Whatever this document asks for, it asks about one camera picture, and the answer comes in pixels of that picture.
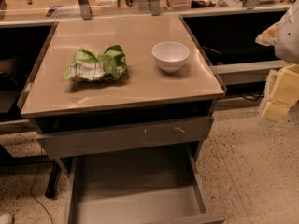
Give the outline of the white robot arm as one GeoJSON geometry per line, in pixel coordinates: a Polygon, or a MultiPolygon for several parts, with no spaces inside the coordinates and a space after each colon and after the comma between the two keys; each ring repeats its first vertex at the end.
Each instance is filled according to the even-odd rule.
{"type": "Polygon", "coordinates": [[[259,116],[264,123],[284,119],[299,101],[299,10],[292,6],[280,19],[259,34],[255,42],[273,46],[275,55],[286,63],[279,71],[271,69],[265,83],[259,116]]]}

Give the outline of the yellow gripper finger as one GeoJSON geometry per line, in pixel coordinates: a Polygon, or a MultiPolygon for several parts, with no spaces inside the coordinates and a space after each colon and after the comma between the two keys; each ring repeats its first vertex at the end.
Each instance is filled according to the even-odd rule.
{"type": "Polygon", "coordinates": [[[279,71],[272,69],[266,79],[261,101],[261,118],[278,122],[299,101],[299,65],[290,63],[279,71]]]}

